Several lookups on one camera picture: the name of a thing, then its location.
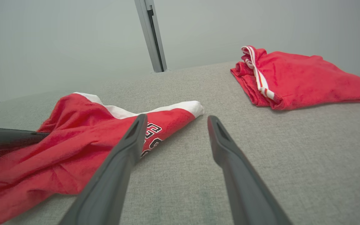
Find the black object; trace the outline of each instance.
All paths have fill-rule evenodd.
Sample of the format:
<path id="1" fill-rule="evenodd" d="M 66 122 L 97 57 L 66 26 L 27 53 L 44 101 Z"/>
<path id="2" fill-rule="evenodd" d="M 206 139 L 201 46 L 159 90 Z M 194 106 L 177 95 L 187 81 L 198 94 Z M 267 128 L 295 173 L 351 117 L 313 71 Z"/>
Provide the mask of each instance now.
<path id="1" fill-rule="evenodd" d="M 146 125 L 147 116 L 139 115 L 77 197 L 60 225 L 119 224 L 130 173 L 143 149 Z M 291 225 L 217 117 L 208 117 L 208 130 L 214 160 L 223 169 L 234 223 Z"/>
<path id="2" fill-rule="evenodd" d="M 223 169 L 234 224 L 291 224 L 219 119 L 209 116 L 207 126 L 213 158 Z"/>
<path id="3" fill-rule="evenodd" d="M 77 197 L 60 225 L 119 224 L 133 166 L 143 149 L 147 115 L 139 115 Z"/>
<path id="4" fill-rule="evenodd" d="M 49 133 L 0 128 L 0 150 L 36 144 L 48 135 Z"/>
<path id="5" fill-rule="evenodd" d="M 160 69 L 162 70 L 162 72 L 164 72 L 165 70 L 163 69 L 162 57 L 160 56 L 158 40 L 157 40 L 156 32 L 155 32 L 155 26 L 154 26 L 154 20 L 153 20 L 154 10 L 153 10 L 152 6 L 150 6 L 150 9 L 147 9 L 147 13 L 148 13 L 148 17 L 150 19 L 152 35 L 154 36 L 154 42 L 155 42 L 155 47 L 156 47 L 156 51 L 157 51 L 157 57 L 159 58 Z"/>

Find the white trim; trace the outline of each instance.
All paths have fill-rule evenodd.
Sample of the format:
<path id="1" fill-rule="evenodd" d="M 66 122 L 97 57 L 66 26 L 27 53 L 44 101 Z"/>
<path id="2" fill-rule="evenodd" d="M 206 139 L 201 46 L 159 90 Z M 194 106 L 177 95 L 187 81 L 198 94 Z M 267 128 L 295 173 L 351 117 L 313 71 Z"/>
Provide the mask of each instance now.
<path id="1" fill-rule="evenodd" d="M 132 113 L 132 112 L 129 112 L 127 110 L 124 110 L 123 108 L 120 108 L 120 107 L 117 107 L 114 105 L 104 105 L 102 103 L 101 99 L 94 94 L 86 94 L 86 93 L 80 93 L 80 92 L 75 92 L 74 94 L 82 95 L 93 103 L 98 103 L 100 105 L 103 105 L 110 112 L 110 114 L 117 119 L 134 117 L 134 116 L 138 116 L 139 114 L 147 114 L 147 113 L 153 113 L 153 112 L 159 112 L 159 111 L 170 111 L 175 108 L 181 108 L 186 111 L 189 111 L 191 114 L 194 115 L 195 118 L 204 114 L 204 107 L 201 105 L 201 103 L 199 101 L 180 102 L 180 103 L 169 105 L 169 106 L 159 107 L 159 108 L 156 108 L 156 109 L 148 111 L 148 112 Z"/>
<path id="2" fill-rule="evenodd" d="M 247 58 L 245 59 L 245 64 L 247 64 L 247 66 L 252 70 L 255 68 L 251 60 L 248 60 Z"/>
<path id="3" fill-rule="evenodd" d="M 260 93 L 263 96 L 273 100 L 274 99 L 274 92 L 269 89 L 266 78 L 263 76 L 263 74 L 259 71 L 258 67 L 256 66 L 254 49 L 251 46 L 243 46 L 243 47 L 241 47 L 241 51 L 243 53 L 249 54 L 251 56 L 252 65 L 254 66 L 254 75 L 255 75 L 255 78 L 256 78 L 257 89 L 260 91 Z"/>

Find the white wall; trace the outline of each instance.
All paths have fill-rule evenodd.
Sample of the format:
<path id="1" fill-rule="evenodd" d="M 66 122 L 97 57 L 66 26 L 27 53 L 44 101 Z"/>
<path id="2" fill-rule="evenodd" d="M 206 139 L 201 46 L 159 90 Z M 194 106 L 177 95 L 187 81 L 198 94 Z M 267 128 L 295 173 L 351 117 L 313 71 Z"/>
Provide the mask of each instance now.
<path id="1" fill-rule="evenodd" d="M 133 0 L 0 0 L 0 101 L 151 71 Z"/>
<path id="2" fill-rule="evenodd" d="M 360 76 L 360 0 L 154 0 L 169 69 L 240 60 L 240 47 L 321 55 Z"/>

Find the cloth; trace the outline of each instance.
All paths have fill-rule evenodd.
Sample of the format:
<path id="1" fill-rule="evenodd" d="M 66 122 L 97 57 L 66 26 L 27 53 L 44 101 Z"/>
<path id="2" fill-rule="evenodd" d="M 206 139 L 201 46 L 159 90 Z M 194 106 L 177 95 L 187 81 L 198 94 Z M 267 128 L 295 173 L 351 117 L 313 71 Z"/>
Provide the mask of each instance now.
<path id="1" fill-rule="evenodd" d="M 203 114 L 204 109 L 199 102 L 189 101 L 146 113 L 142 155 Z M 38 130 L 50 135 L 0 158 L 0 224 L 54 193 L 80 193 L 136 115 L 104 106 L 92 94 L 61 98 Z"/>
<path id="2" fill-rule="evenodd" d="M 360 102 L 360 77 L 346 73 L 320 56 L 263 48 L 241 48 L 243 62 L 231 73 L 253 104 L 293 110 L 324 103 Z"/>

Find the gray fabric surface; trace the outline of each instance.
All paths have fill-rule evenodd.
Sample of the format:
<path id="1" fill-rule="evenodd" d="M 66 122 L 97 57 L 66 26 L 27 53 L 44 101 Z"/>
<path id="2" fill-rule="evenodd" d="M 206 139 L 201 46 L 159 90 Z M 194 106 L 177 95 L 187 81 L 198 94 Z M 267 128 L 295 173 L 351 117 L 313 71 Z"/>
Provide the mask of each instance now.
<path id="1" fill-rule="evenodd" d="M 233 224 L 206 118 L 219 117 L 294 224 L 360 224 L 360 104 L 276 112 L 252 105 L 230 74 L 234 62 L 148 74 L 132 81 L 0 103 L 0 127 L 37 129 L 56 101 L 73 91 L 98 95 L 139 113 L 197 100 L 197 118 L 134 169 L 121 224 Z M 57 224 L 73 196 L 54 195 L 7 225 Z"/>

